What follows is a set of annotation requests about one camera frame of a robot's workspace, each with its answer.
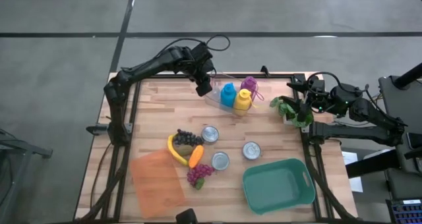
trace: yellow bottle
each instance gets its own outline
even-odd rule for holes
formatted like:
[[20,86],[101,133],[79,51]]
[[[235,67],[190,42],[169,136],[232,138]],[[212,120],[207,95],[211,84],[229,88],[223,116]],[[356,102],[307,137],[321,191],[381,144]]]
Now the yellow bottle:
[[246,115],[252,104],[251,92],[248,89],[242,89],[236,95],[235,104],[233,106],[236,115]]

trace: metal can lid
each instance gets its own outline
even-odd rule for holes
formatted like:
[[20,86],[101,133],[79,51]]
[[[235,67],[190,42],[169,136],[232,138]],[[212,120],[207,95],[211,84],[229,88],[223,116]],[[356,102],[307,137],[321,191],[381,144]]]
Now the metal can lid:
[[256,142],[247,142],[243,146],[243,155],[247,159],[256,159],[261,154],[261,148]]
[[229,156],[225,152],[216,152],[212,156],[212,166],[218,171],[223,171],[229,166]]
[[215,142],[218,139],[218,130],[213,126],[206,126],[201,135],[205,142]]

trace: carrot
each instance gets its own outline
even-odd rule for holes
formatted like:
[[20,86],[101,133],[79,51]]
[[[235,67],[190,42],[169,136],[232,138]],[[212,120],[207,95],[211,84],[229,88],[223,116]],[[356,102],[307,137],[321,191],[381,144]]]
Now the carrot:
[[189,158],[189,167],[191,169],[195,168],[198,165],[202,155],[204,155],[204,146],[197,145],[193,150],[191,158]]

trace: blue squeeze bottle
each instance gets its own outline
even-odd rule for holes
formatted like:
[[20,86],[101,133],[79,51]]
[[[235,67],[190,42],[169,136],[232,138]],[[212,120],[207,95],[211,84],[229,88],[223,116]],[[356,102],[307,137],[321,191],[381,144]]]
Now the blue squeeze bottle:
[[233,83],[227,83],[224,85],[221,92],[221,104],[227,107],[233,108],[236,98],[236,89]]

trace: teal plastic basket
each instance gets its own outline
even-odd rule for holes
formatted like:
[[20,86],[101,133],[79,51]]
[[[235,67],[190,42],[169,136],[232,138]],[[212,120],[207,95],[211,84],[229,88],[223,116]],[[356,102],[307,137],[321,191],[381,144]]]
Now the teal plastic basket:
[[269,211],[310,204],[315,188],[305,164],[286,159],[248,168],[243,173],[243,190],[252,211]]

